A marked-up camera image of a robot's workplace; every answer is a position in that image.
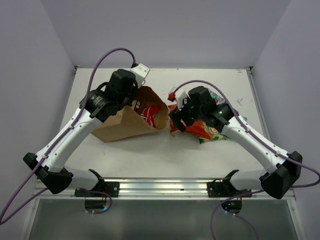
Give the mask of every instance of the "brown paper bag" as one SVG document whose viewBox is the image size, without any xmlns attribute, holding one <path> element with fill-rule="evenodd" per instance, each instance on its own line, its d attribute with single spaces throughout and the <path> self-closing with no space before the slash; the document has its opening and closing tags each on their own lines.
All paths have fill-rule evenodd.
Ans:
<svg viewBox="0 0 320 240">
<path fill-rule="evenodd" d="M 136 135 L 153 133 L 164 129 L 168 121 L 168 107 L 148 86 L 141 86 L 137 99 L 144 99 L 144 107 L 159 106 L 160 111 L 154 115 L 156 128 L 150 126 L 130 106 L 125 106 L 115 116 L 110 116 L 92 134 L 104 143 Z"/>
</svg>

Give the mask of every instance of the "white table surface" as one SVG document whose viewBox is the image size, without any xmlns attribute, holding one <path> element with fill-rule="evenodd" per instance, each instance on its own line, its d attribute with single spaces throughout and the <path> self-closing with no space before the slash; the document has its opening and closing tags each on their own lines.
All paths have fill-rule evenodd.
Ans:
<svg viewBox="0 0 320 240">
<path fill-rule="evenodd" d="M 99 69 L 92 89 L 109 81 L 116 69 Z M 85 96 L 92 69 L 77 70 L 62 125 L 71 118 Z M 256 109 L 247 72 L 237 69 L 152 69 L 146 79 L 166 103 L 169 91 L 188 80 L 206 80 L 218 86 L 233 107 L 261 134 L 262 126 Z M 199 84 L 190 84 L 189 90 Z M 199 144 L 196 136 L 177 133 L 167 128 L 160 132 L 103 143 L 89 135 L 71 155 L 66 165 L 81 170 L 94 169 L 103 177 L 121 178 L 221 178 L 234 169 L 257 170 L 262 166 L 232 140 Z"/>
</svg>

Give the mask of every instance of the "crumpled snack bag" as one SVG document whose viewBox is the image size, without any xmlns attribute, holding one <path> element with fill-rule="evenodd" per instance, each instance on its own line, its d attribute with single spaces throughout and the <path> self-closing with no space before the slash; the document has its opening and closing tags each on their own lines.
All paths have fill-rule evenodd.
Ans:
<svg viewBox="0 0 320 240">
<path fill-rule="evenodd" d="M 149 106 L 142 110 L 140 116 L 153 128 L 156 128 L 155 115 L 161 110 L 159 106 Z"/>
<path fill-rule="evenodd" d="M 215 103 L 217 105 L 220 105 L 225 102 L 225 99 L 223 97 L 217 95 L 210 89 L 208 90 L 210 92 L 211 97 L 215 100 Z M 176 104 L 169 105 L 169 111 L 172 112 L 176 108 L 176 106 Z M 178 131 L 178 129 L 174 127 L 174 123 L 170 119 L 170 133 L 173 133 L 175 131 Z M 194 124 L 192 126 L 187 127 L 185 131 L 187 133 L 191 133 L 192 135 L 197 136 L 201 144 L 209 141 L 227 139 L 226 135 L 219 133 L 213 127 L 207 126 L 203 121 L 195 121 Z"/>
</svg>

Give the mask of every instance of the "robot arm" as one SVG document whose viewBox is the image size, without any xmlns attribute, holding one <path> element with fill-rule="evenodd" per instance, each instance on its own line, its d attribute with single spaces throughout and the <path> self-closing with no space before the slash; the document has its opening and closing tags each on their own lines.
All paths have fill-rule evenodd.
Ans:
<svg viewBox="0 0 320 240">
<path fill-rule="evenodd" d="M 258 171 L 230 172 L 222 181 L 213 181 L 210 188 L 219 195 L 231 197 L 247 189 L 265 190 L 270 196 L 281 199 L 300 176 L 301 167 L 279 157 L 287 155 L 290 159 L 302 162 L 302 156 L 294 151 L 289 154 L 254 130 L 242 116 L 240 121 L 247 127 L 244 129 L 227 103 L 216 105 L 210 92 L 203 86 L 191 89 L 188 94 L 182 89 L 169 95 L 169 100 L 176 101 L 177 107 L 169 114 L 173 124 L 181 132 L 195 121 L 203 121 L 209 127 L 239 143 L 252 154 L 263 166 Z M 249 132 L 255 134 L 276 151 L 272 153 L 257 141 Z"/>
<path fill-rule="evenodd" d="M 94 191 L 103 190 L 104 180 L 94 170 L 72 169 L 66 167 L 65 164 L 70 155 L 93 130 L 108 117 L 116 115 L 125 105 L 132 102 L 149 71 L 150 69 L 143 64 L 131 68 L 130 71 L 124 69 L 114 71 L 109 82 L 104 82 L 97 89 L 90 91 L 84 111 L 74 125 L 72 123 L 79 115 L 84 99 L 80 102 L 80 107 L 76 109 L 70 121 L 49 144 L 36 154 L 29 152 L 24 156 L 24 162 L 33 170 L 45 157 L 48 148 L 70 128 L 70 131 L 50 151 L 35 172 L 53 194 L 58 194 L 68 187 Z"/>
</svg>

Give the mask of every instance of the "glass panel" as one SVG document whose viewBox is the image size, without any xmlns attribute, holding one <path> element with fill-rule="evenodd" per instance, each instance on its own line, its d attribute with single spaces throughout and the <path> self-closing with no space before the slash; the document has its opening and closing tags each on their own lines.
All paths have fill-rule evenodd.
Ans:
<svg viewBox="0 0 320 240">
<path fill-rule="evenodd" d="M 85 214 L 84 200 L 42 199 L 30 240 L 207 240 L 217 200 L 117 200 L 103 214 Z M 243 200 L 240 214 L 261 240 L 296 240 L 285 200 Z M 252 228 L 225 214 L 214 217 L 218 240 L 255 240 Z"/>
</svg>

